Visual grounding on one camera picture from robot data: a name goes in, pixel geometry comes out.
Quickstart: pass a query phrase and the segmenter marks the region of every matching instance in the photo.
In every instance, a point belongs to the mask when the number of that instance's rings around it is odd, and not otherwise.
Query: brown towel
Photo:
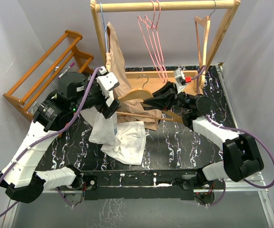
[[[125,62],[122,55],[122,52],[119,47],[118,38],[114,27],[109,22],[107,26],[107,33],[109,39],[110,53],[107,53],[107,63],[106,68],[108,71],[113,72],[117,77],[120,85],[114,89],[114,96],[120,97],[128,94],[132,87],[130,86],[125,72]],[[138,100],[131,100],[121,103],[121,112],[148,115],[148,116],[157,116],[161,117],[161,111],[159,110],[150,110],[145,111]],[[124,116],[118,115],[118,123],[131,122],[131,121],[143,121],[145,123],[145,128],[150,130],[157,130],[158,122],[157,120],[136,117],[136,116]]]

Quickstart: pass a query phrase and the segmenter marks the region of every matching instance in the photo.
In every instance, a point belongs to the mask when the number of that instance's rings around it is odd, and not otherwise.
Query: marble pattern
[[[195,66],[167,67],[167,70],[196,70]],[[153,68],[128,68],[127,71],[149,71]],[[205,76],[204,93],[212,102],[211,117],[225,126],[234,127],[229,106],[216,67]],[[124,165],[100,150],[101,145],[88,138],[91,126],[80,116],[72,127],[53,141],[37,170],[58,169],[73,164],[82,171],[89,170],[144,170],[199,168],[218,162],[223,153],[208,139],[180,123],[160,121],[158,130],[146,130],[147,143],[141,166]]]

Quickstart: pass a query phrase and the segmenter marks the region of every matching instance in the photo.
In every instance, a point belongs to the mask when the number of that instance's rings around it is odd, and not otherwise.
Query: blue cable
[[[102,4],[100,3],[100,8],[101,8],[101,16],[102,16],[102,22],[103,22],[103,28],[104,28],[104,33],[105,33],[105,47],[107,48],[107,52],[109,50],[108,48],[108,35],[107,35],[107,26],[105,26],[104,22],[104,17],[103,17],[103,12],[102,12]]]

